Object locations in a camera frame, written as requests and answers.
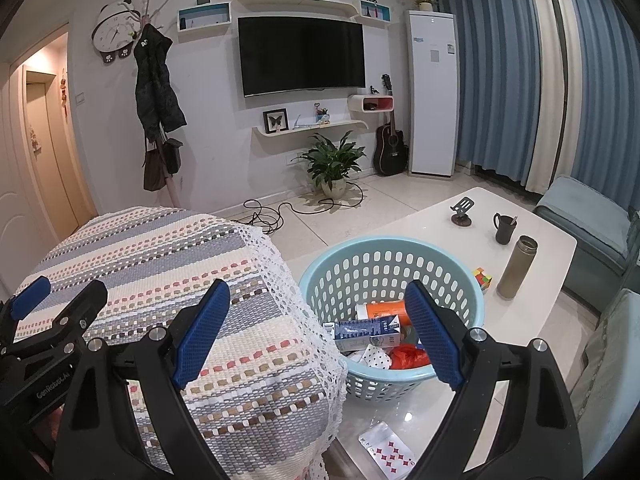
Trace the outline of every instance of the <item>wall socket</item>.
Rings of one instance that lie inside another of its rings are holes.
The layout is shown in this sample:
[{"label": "wall socket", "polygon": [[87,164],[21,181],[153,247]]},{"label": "wall socket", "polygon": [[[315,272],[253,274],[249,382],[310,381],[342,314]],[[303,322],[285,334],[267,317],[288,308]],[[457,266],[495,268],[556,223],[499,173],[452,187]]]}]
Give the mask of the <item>wall socket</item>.
[{"label": "wall socket", "polygon": [[285,166],[294,166],[296,164],[301,164],[304,162],[303,159],[299,159],[300,155],[305,153],[306,150],[294,150],[293,152],[287,152],[284,154],[285,157]]}]

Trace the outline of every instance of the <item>blue sofa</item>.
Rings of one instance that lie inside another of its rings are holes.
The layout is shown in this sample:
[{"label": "blue sofa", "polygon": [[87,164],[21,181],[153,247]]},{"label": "blue sofa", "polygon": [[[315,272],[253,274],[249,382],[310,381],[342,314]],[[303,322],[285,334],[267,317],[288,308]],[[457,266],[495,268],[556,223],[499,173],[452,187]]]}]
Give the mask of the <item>blue sofa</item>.
[{"label": "blue sofa", "polygon": [[603,312],[621,288],[640,292],[640,218],[591,187],[560,176],[534,210],[573,235],[574,259],[564,286]]},{"label": "blue sofa", "polygon": [[623,289],[585,348],[588,364],[571,392],[588,480],[636,478],[640,443],[640,296]]}]

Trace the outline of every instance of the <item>door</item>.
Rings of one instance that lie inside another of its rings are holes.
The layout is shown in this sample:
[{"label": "door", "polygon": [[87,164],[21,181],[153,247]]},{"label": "door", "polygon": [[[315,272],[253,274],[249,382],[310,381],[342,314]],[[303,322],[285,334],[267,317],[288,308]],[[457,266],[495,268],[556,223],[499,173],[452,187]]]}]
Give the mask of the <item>door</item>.
[{"label": "door", "polygon": [[450,14],[409,15],[412,173],[451,176],[458,136],[458,51]]},{"label": "door", "polygon": [[0,112],[0,297],[6,297],[51,248],[37,227],[19,176],[9,119],[7,63],[0,63]]},{"label": "door", "polygon": [[65,190],[49,127],[47,92],[44,83],[27,83],[27,131],[36,142],[34,170],[40,193],[58,237],[63,240],[79,227]]}]

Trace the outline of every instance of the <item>white flower pot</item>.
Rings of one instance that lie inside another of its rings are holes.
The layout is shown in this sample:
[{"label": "white flower pot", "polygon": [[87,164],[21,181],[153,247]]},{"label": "white flower pot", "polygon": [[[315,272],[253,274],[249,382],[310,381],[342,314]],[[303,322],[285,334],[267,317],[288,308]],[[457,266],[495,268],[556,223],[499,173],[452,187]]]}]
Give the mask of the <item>white flower pot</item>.
[{"label": "white flower pot", "polygon": [[338,200],[342,198],[344,192],[347,191],[347,181],[341,178],[340,180],[334,180],[331,183],[332,188],[329,189],[329,185],[326,182],[322,182],[322,192],[327,198],[333,198]]}]

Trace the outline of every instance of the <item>thermos bottle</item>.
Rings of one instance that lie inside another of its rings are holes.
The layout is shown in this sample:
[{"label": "thermos bottle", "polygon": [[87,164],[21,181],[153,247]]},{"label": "thermos bottle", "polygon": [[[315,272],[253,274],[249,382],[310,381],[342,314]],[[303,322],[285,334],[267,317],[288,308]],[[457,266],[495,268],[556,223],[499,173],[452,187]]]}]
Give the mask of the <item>thermos bottle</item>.
[{"label": "thermos bottle", "polygon": [[509,263],[504,269],[498,288],[496,288],[500,297],[505,300],[512,300],[515,297],[537,252],[538,243],[533,238],[520,237],[513,248],[513,253],[511,253]]}]

